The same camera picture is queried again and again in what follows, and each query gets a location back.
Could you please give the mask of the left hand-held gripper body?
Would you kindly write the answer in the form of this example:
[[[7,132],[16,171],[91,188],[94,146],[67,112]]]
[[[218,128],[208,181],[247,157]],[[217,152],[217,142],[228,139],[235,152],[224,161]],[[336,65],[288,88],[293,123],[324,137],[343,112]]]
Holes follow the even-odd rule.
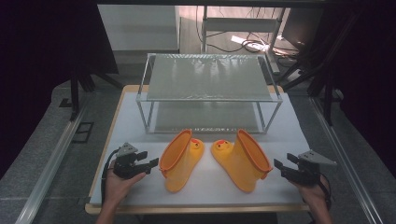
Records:
[[[144,173],[143,164],[135,164],[135,155],[140,153],[138,149],[129,143],[124,143],[116,155],[114,163],[114,174],[122,179],[130,179],[138,174]]]

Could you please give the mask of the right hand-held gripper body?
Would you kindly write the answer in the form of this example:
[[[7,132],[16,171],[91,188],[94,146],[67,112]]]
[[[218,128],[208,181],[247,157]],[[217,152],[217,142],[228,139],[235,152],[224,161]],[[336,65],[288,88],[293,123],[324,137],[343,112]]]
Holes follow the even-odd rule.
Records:
[[[303,185],[314,186],[320,181],[320,165],[336,165],[332,161],[314,150],[308,150],[296,156],[300,159],[298,169],[293,170],[290,174],[290,181]]]

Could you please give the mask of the yellow duck rain boot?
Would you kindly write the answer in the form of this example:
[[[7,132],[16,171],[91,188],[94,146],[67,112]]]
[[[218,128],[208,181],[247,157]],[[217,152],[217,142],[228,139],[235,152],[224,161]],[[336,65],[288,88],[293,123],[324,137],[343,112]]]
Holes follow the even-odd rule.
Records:
[[[205,144],[192,137],[192,130],[183,130],[164,150],[159,166],[165,178],[165,188],[178,192],[188,182],[195,165],[204,154]]]
[[[238,130],[234,143],[225,139],[215,141],[211,153],[235,185],[244,192],[252,192],[259,179],[273,170],[258,142],[245,130]]]

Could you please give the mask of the two-tier metal frame rack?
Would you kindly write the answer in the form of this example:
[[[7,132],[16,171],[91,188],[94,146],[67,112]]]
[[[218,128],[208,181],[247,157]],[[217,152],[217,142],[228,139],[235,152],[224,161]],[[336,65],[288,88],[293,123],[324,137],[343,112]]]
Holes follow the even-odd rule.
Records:
[[[150,54],[135,98],[148,133],[267,133],[283,103],[265,55]]]

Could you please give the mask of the person's right hand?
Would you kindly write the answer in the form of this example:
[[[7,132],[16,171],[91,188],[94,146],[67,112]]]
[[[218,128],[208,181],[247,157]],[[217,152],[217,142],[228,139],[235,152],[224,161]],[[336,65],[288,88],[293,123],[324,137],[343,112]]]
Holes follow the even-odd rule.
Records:
[[[312,213],[328,212],[326,196],[319,185],[308,187],[294,182],[292,182],[292,185],[299,190],[304,202],[308,205]]]

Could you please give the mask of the person's left hand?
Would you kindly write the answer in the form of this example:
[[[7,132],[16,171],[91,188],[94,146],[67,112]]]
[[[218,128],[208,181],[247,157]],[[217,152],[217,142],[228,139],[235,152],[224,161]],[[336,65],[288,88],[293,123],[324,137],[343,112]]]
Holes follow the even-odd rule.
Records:
[[[115,175],[112,169],[108,169],[106,174],[106,190],[103,207],[117,208],[120,202],[128,195],[132,186],[142,180],[145,176],[145,173],[141,173],[130,179],[122,179]]]

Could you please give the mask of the black metal stand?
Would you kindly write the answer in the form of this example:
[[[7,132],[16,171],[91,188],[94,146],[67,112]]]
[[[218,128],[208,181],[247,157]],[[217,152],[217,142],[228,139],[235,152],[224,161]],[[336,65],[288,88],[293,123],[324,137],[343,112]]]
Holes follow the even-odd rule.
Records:
[[[359,16],[359,12],[352,11],[344,19],[341,19],[322,46],[317,51],[309,53],[309,58],[313,60],[318,59],[318,53],[321,52],[323,57],[320,63],[309,68],[293,81],[281,85],[284,91],[288,91],[312,77],[313,80],[307,88],[307,93],[310,97],[317,97],[321,91],[324,91],[322,116],[330,126],[332,126],[332,63]]]
[[[70,72],[70,91],[71,91],[71,117],[73,121],[77,118],[80,112],[79,105],[79,87],[86,92],[94,92],[95,84],[92,75],[96,75],[107,83],[113,85],[118,89],[124,87],[123,84],[99,69],[94,68],[92,65],[75,65]]]

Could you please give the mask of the white power strip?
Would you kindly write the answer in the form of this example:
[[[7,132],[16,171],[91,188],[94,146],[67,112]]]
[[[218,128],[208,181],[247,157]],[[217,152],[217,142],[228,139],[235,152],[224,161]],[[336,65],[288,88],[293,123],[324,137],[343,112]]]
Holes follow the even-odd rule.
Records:
[[[231,37],[231,40],[234,43],[240,44],[247,51],[265,52],[270,48],[270,46],[268,44],[266,44],[264,41],[262,41],[261,39],[259,39],[259,40],[245,39],[245,38],[233,35]]]

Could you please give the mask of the white cabinet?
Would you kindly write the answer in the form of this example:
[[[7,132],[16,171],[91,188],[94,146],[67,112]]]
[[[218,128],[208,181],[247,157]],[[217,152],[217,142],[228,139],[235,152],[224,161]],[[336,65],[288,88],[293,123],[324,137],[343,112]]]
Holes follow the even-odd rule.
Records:
[[[177,6],[99,5],[113,50],[179,50]]]

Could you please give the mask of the dark monitor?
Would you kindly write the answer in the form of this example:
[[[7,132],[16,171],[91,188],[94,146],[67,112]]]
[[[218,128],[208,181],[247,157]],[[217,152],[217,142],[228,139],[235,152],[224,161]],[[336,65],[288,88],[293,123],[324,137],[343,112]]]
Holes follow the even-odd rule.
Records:
[[[322,12],[320,8],[292,8],[282,36],[300,53],[308,52],[314,42]]]

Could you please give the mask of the grey metal stand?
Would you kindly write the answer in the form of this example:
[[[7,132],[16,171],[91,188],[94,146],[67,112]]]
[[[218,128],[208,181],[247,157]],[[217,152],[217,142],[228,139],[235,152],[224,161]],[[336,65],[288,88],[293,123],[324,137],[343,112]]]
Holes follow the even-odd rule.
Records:
[[[207,6],[204,6],[203,23],[201,30],[201,52],[206,52],[206,32],[249,32],[249,33],[267,33],[271,35],[268,43],[268,49],[265,56],[271,67],[271,71],[278,75],[280,70],[275,60],[273,49],[276,38],[286,9],[280,9],[275,19],[253,19],[253,18],[209,18],[207,17]]]

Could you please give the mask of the aluminium rail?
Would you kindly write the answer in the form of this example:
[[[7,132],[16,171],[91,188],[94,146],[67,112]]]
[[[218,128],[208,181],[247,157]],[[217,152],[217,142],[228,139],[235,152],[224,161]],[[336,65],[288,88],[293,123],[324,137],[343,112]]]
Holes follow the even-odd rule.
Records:
[[[361,179],[358,176],[355,168],[353,167],[347,153],[345,152],[345,149],[341,141],[339,140],[334,128],[328,124],[327,120],[322,115],[324,109],[320,105],[319,100],[310,97],[309,101],[314,107],[319,123],[332,145],[332,149],[335,153],[336,158],[339,160],[338,164],[342,167],[348,183],[352,187],[352,190],[354,191],[357,200],[361,206],[361,209],[366,215],[369,223],[384,224],[383,219],[379,215],[375,203],[372,200],[372,197],[370,196],[366,187],[364,187],[363,183],[361,182]]]
[[[63,159],[64,155],[71,144],[74,134],[78,129],[78,125],[81,123],[87,108],[90,104],[89,99],[82,101],[80,111],[75,116],[75,119],[68,121],[64,128],[64,131],[57,142],[55,148],[49,157],[49,160],[44,167],[40,177],[35,183],[30,196],[28,197],[24,207],[22,208],[15,224],[32,224],[35,216],[50,188],[50,185],[55,177]]]

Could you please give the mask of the black floor bracket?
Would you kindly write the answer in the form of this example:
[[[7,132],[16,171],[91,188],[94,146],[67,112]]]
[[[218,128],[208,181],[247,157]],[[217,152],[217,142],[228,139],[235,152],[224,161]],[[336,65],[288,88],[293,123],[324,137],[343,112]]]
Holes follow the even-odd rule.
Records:
[[[91,136],[93,122],[81,122],[72,138],[73,144],[86,144]]]

